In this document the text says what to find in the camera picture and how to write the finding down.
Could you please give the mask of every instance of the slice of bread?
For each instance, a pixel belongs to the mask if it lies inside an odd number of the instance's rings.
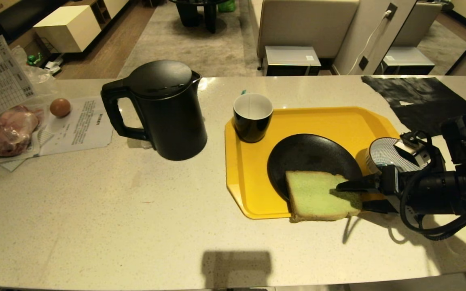
[[[359,214],[358,193],[341,192],[335,187],[347,181],[325,172],[287,171],[287,187],[292,208],[291,222],[334,221]]]

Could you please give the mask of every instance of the wooden floor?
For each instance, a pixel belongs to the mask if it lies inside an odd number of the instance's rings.
[[[116,78],[155,8],[131,0],[83,53],[67,53],[57,79]]]
[[[466,41],[466,26],[445,13],[440,13],[438,17],[436,17],[436,21],[447,27],[455,35],[459,36],[460,39]]]

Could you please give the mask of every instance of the black electric kettle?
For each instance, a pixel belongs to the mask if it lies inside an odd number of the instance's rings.
[[[127,78],[102,87],[102,100],[119,135],[148,140],[168,160],[186,160],[198,154],[208,136],[197,99],[201,75],[180,61],[152,61]],[[126,127],[118,99],[131,100],[143,129]]]

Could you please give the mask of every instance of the black plate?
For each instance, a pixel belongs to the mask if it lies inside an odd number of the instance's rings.
[[[328,138],[292,135],[272,149],[267,161],[267,174],[280,196],[289,200],[285,171],[321,171],[342,175],[348,180],[362,177],[355,159],[342,146]]]

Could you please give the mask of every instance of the egg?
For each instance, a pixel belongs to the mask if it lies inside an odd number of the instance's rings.
[[[62,118],[71,112],[71,104],[64,98],[55,99],[50,105],[51,114]]]

